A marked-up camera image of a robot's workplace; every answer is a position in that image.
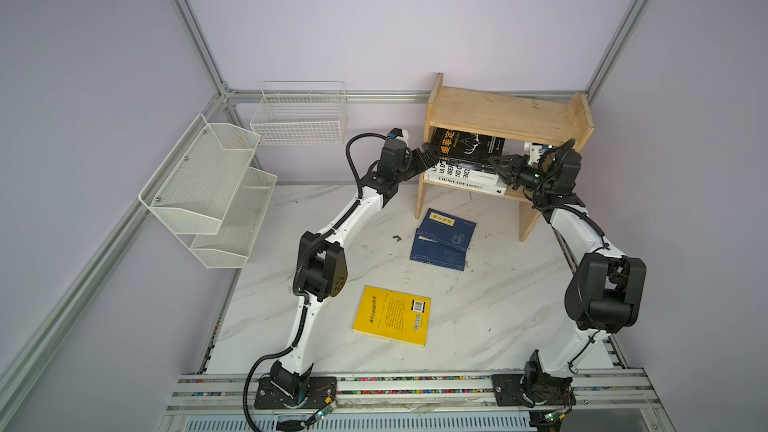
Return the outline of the white book with photo cover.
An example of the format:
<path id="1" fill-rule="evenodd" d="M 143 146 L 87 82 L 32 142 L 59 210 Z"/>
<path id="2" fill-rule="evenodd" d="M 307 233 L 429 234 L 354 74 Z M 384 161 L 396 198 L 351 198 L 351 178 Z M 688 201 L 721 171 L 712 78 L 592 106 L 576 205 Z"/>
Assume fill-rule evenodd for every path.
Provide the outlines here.
<path id="1" fill-rule="evenodd" d="M 477 183 L 473 181 L 467 181 L 455 177 L 448 177 L 441 174 L 435 174 L 432 172 L 425 172 L 424 179 L 427 182 L 440 184 L 442 186 L 456 187 L 473 192 L 480 192 L 493 196 L 504 196 L 507 190 L 507 186 L 503 182 L 490 183 Z"/>

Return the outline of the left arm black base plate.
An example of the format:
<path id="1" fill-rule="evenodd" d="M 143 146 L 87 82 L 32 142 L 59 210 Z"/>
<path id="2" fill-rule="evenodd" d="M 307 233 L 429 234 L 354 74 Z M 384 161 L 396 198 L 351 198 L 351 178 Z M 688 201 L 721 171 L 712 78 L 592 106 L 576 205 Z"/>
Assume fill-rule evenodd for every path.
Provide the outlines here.
<path id="1" fill-rule="evenodd" d="M 289 394 L 270 377 L 262 377 L 258 381 L 256 396 L 251 399 L 251 405 L 256 410 L 316 410 L 336 396 L 337 385 L 336 377 L 310 376 L 306 384 L 299 385 L 293 394 Z"/>

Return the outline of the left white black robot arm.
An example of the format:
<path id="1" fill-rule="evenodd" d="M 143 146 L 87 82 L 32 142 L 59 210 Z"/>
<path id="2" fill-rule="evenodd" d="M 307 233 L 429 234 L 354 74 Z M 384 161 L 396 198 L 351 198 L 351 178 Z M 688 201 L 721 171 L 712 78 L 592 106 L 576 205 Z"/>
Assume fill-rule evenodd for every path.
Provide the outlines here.
<path id="1" fill-rule="evenodd" d="M 361 139 L 382 141 L 380 156 L 365 172 L 352 157 L 352 146 Z M 348 279 L 346 247 L 397 194 L 402 183 L 421 175 L 438 162 L 437 148 L 425 143 L 412 148 L 405 130 L 387 134 L 365 132 L 345 145 L 345 157 L 352 172 L 355 195 L 327 226 L 305 232 L 298 245 L 292 293 L 299 298 L 296 317 L 286 347 L 258 358 L 248 371 L 243 387 L 243 409 L 249 410 L 251 384 L 258 368 L 270 361 L 268 377 L 293 406 L 304 402 L 314 366 L 312 341 L 323 307 L 339 295 Z"/>

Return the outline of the black book with gold text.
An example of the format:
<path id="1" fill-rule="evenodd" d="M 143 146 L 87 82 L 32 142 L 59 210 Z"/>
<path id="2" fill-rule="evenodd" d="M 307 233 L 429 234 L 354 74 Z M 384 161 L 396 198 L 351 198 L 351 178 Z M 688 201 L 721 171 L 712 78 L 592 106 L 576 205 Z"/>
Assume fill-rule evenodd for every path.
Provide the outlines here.
<path id="1" fill-rule="evenodd" d="M 429 143 L 438 150 L 442 158 L 463 158 L 487 162 L 491 156 L 500 156 L 505 139 L 478 133 L 436 128 Z"/>

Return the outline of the white book with black lettering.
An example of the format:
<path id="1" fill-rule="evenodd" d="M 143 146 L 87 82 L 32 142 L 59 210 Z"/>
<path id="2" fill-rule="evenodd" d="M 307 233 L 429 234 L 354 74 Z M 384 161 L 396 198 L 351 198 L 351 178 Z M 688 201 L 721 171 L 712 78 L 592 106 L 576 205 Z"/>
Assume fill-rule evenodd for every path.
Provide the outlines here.
<path id="1" fill-rule="evenodd" d="M 489 173 L 483 169 L 465 167 L 454 162 L 440 160 L 436 165 L 427 170 L 429 174 L 457 179 L 484 185 L 495 185 L 499 181 L 496 173 Z"/>

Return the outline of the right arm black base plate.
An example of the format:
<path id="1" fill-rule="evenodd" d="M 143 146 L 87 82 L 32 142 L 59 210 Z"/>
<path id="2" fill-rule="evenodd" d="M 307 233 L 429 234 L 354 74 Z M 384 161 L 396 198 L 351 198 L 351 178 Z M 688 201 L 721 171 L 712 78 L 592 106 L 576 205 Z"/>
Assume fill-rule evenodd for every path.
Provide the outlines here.
<path id="1" fill-rule="evenodd" d="M 496 404 L 501 407 L 571 406 L 575 401 L 572 378 L 544 374 L 531 379 L 524 374 L 495 374 L 491 381 Z"/>

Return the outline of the yellow book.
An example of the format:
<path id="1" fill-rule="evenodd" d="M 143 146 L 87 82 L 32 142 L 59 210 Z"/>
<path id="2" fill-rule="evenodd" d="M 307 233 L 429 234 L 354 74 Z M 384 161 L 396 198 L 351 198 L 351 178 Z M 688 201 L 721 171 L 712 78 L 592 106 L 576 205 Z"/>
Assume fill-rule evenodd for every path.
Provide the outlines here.
<path id="1" fill-rule="evenodd" d="M 355 333 L 425 347 L 431 299 L 366 286 L 352 325 Z"/>

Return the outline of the black book with barcode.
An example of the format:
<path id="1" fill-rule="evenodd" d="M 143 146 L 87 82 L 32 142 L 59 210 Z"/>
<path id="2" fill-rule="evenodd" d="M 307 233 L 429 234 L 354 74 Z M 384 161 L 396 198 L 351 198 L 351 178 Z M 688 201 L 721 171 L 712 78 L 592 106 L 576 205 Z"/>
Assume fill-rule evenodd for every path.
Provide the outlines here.
<path id="1" fill-rule="evenodd" d="M 442 158 L 446 164 L 459 167 L 468 170 L 485 171 L 486 173 L 493 173 L 494 169 L 488 162 L 478 162 L 472 160 L 465 160 L 463 158 L 446 157 Z"/>

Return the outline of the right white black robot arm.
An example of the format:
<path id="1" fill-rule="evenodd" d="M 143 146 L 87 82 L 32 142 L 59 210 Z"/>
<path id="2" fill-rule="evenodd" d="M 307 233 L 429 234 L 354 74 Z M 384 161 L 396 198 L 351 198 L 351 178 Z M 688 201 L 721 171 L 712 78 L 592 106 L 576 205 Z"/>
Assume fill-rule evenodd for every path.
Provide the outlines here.
<path id="1" fill-rule="evenodd" d="M 638 319 L 647 268 L 613 244 L 574 191 L 581 155 L 570 143 L 527 155 L 494 156 L 489 163 L 504 183 L 522 190 L 576 259 L 565 290 L 566 319 L 527 361 L 514 399 L 528 407 L 571 396 L 571 383 L 591 349 Z"/>

